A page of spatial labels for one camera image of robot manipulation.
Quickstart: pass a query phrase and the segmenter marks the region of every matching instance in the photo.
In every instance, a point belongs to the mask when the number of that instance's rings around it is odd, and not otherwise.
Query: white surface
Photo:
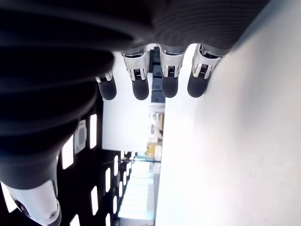
[[[73,164],[73,135],[62,149],[62,168],[66,169]]]
[[[123,57],[119,52],[114,53],[114,56],[113,75],[117,94],[113,100],[103,102],[103,149],[144,152],[152,76],[148,74],[149,96],[143,101],[137,100]]]
[[[189,47],[166,100],[156,226],[300,225],[300,21],[301,1],[272,1],[198,99]]]
[[[0,182],[0,183],[1,183],[1,188],[2,188],[2,192],[3,192],[4,201],[6,203],[6,207],[8,209],[8,212],[11,213],[15,209],[17,209],[17,205],[15,204],[13,198],[10,196],[10,193],[9,193],[8,189],[6,188],[6,186],[4,185],[4,183],[2,183],[2,182]]]
[[[91,202],[92,202],[92,213],[93,216],[98,211],[98,197],[97,197],[97,187],[95,186],[91,191]]]

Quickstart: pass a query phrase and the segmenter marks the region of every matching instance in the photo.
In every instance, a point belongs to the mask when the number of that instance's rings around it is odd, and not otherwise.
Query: fluorescent light panel
[[[73,164],[73,135],[63,146],[62,149],[62,167],[63,169],[68,168]]]
[[[111,187],[111,169],[108,168],[105,172],[105,191],[108,192]]]
[[[121,150],[121,153],[120,153],[120,158],[123,159],[124,158],[124,150]]]
[[[111,226],[111,215],[109,213],[105,217],[105,225],[106,226]]]
[[[115,214],[117,211],[117,197],[115,196],[113,199],[113,213]]]
[[[127,164],[127,176],[130,174],[130,168],[129,164]]]
[[[80,226],[79,224],[79,216],[76,214],[74,218],[70,221],[70,226]]]
[[[96,146],[97,139],[97,115],[91,115],[90,117],[90,148],[94,148]]]
[[[92,202],[92,213],[94,216],[98,211],[98,198],[97,198],[97,187],[96,186],[91,191],[91,202]]]
[[[123,190],[123,187],[122,187],[122,181],[119,183],[119,197],[122,196],[122,190]]]
[[[124,172],[123,173],[123,185],[126,185],[127,184],[127,173]]]
[[[118,174],[118,155],[114,158],[114,176]]]

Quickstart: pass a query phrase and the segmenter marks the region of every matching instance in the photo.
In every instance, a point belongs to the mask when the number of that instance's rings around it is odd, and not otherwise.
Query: robotic finger
[[[178,92],[178,77],[182,68],[187,46],[173,47],[160,45],[162,92],[165,97],[172,98]]]
[[[145,100],[149,95],[147,46],[131,48],[121,54],[132,80],[134,96]]]
[[[112,100],[115,98],[117,90],[112,70],[102,77],[96,77],[96,81],[98,83],[100,94],[104,99]]]
[[[188,81],[187,91],[192,97],[200,97],[205,92],[208,81],[210,79],[211,71],[215,68],[217,63],[223,57],[220,54],[224,52],[215,51],[214,53],[208,51],[203,45],[197,44],[193,59],[192,69]]]

